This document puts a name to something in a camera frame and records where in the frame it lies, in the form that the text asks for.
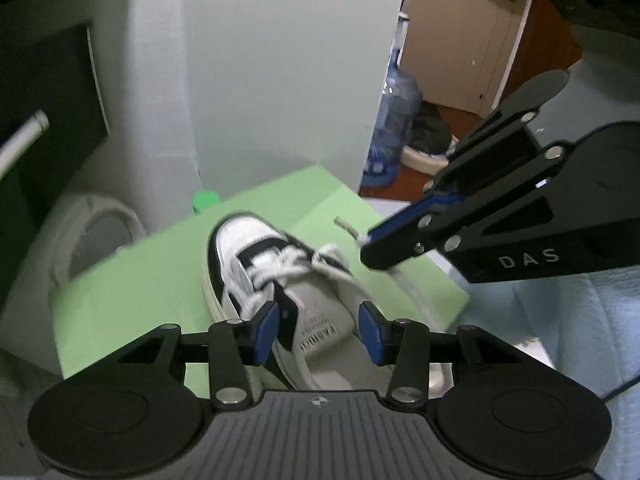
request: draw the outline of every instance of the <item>green tabletop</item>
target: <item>green tabletop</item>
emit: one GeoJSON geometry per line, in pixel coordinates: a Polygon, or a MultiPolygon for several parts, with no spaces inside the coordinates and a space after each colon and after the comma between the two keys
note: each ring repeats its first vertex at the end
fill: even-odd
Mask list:
{"type": "MultiPolygon", "coordinates": [[[[253,211],[313,247],[337,243],[388,319],[420,320],[410,298],[386,274],[366,269],[353,239],[333,223],[341,216],[365,232],[380,215],[316,166],[206,208],[119,251],[62,288],[53,298],[52,318],[63,375],[75,374],[163,323],[177,323],[183,333],[206,331],[211,324],[202,292],[207,237],[223,216],[238,210],[253,211]]],[[[466,305],[466,293],[427,257],[402,268],[445,324],[466,305]]],[[[206,368],[190,366],[186,384],[207,397],[206,368]]]]}

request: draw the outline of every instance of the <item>light blue fabric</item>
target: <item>light blue fabric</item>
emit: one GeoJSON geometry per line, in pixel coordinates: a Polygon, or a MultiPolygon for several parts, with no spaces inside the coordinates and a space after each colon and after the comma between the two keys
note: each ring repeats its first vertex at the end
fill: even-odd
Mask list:
{"type": "MultiPolygon", "coordinates": [[[[599,396],[640,373],[640,266],[475,285],[458,323],[510,343],[535,335],[557,370],[599,396]]],[[[640,384],[608,403],[613,433],[597,472],[640,479],[640,384]]]]}

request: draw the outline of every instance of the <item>das logo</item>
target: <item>das logo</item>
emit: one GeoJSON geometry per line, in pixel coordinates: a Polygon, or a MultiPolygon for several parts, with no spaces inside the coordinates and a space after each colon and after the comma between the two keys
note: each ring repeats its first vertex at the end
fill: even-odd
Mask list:
{"type": "Polygon", "coordinates": [[[542,255],[536,253],[522,253],[522,256],[498,256],[500,264],[505,269],[511,269],[512,267],[528,267],[531,265],[539,264],[552,264],[560,261],[560,256],[556,254],[555,249],[545,249],[542,251],[542,255]]]}

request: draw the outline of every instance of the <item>shoe tongue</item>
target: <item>shoe tongue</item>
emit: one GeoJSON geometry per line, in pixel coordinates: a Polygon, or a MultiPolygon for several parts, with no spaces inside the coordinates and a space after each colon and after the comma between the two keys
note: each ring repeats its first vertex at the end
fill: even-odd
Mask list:
{"type": "Polygon", "coordinates": [[[293,351],[301,351],[305,359],[333,347],[355,328],[353,317],[323,276],[308,274],[285,290],[298,306],[294,341],[299,346],[293,351]]]}

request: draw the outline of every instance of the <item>white wall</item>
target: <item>white wall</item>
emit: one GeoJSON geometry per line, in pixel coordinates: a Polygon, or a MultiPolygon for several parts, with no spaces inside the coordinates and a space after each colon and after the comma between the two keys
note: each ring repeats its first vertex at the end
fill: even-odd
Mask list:
{"type": "Polygon", "coordinates": [[[0,36],[21,44],[85,20],[111,137],[72,187],[117,197],[151,231],[165,227],[190,214],[201,187],[182,0],[12,0],[0,6],[0,36]]]}
{"type": "Polygon", "coordinates": [[[360,183],[401,0],[184,0],[205,187],[320,162],[360,183]]]}

